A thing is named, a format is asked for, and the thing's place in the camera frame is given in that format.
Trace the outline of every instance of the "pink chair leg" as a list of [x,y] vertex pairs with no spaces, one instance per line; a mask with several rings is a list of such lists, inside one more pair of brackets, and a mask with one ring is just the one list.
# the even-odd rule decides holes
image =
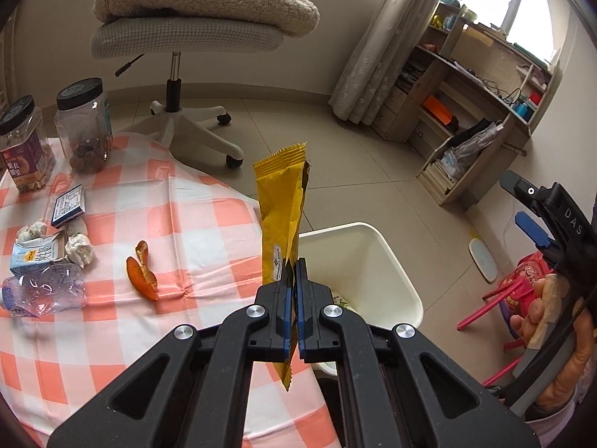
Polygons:
[[493,384],[495,384],[503,375],[508,374],[509,371],[511,371],[512,369],[514,369],[517,365],[518,362],[520,362],[520,357],[513,360],[512,362],[510,362],[506,367],[504,367],[502,370],[500,370],[497,374],[491,376],[490,378],[488,378],[484,383],[483,383],[483,387],[487,387],[487,386],[491,386]]
[[504,344],[504,352],[507,352],[508,350],[512,350],[512,349],[518,349],[518,347],[524,347],[524,340],[522,339],[517,339],[517,340],[513,340],[511,342],[506,342]]
[[475,313],[466,317],[464,320],[462,320],[462,322],[460,322],[458,325],[456,325],[456,330],[458,330],[459,332],[464,330],[468,325],[473,323],[479,317],[482,317],[484,314],[486,314],[489,310],[491,310],[500,301],[502,301],[504,298],[506,298],[508,295],[510,295],[510,293],[513,292],[515,289],[517,289],[519,286],[520,286],[520,283],[518,281],[515,281],[514,283],[512,283],[506,289],[502,290],[499,295],[497,295],[494,299],[492,299],[492,301],[490,301],[488,304],[486,304],[483,308],[479,308]]
[[503,285],[503,286],[499,286],[497,287],[495,290],[491,290],[488,293],[485,293],[485,295],[483,295],[481,297],[481,299],[483,300],[488,300],[489,298],[491,298],[492,296],[498,295],[499,293],[503,292],[505,289],[509,288],[510,286],[512,286],[512,284],[510,285]]

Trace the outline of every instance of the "checkered tablecloth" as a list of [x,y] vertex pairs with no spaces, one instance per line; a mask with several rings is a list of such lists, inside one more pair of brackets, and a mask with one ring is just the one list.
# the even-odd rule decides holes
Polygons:
[[[57,164],[48,186],[18,194],[9,176],[0,183],[1,278],[11,275],[17,230],[40,217],[49,222],[56,197],[79,183],[96,247],[85,268],[85,308],[39,320],[0,310],[0,391],[42,446],[175,326],[203,329],[250,305],[262,261],[257,203],[181,165],[156,142],[120,134],[108,168],[75,178],[58,141],[51,143]],[[142,239],[159,283],[156,304],[126,275],[126,258]],[[286,392],[271,364],[255,364],[244,448],[340,446],[313,371],[295,355],[293,372]]]

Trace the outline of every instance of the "orange peel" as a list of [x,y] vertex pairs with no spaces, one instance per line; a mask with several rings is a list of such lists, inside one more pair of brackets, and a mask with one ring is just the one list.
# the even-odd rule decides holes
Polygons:
[[141,296],[157,302],[159,299],[157,296],[157,278],[147,267],[147,258],[149,256],[147,242],[144,240],[139,242],[137,247],[135,247],[135,253],[139,262],[130,256],[126,258],[126,274],[128,275],[128,279],[131,280],[132,285]]

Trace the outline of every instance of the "small blue box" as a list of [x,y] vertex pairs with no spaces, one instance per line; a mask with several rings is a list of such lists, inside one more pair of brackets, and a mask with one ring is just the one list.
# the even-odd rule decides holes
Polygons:
[[52,227],[61,228],[66,222],[85,213],[83,185],[79,185],[56,199]]

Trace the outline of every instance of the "orange box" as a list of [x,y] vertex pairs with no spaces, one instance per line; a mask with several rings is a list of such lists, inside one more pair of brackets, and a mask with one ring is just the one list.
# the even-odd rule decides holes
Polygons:
[[437,119],[443,122],[443,124],[446,126],[450,124],[452,118],[454,117],[450,110],[446,106],[444,106],[437,97],[433,95],[430,95],[425,100],[423,106],[425,106],[432,115],[434,115]]

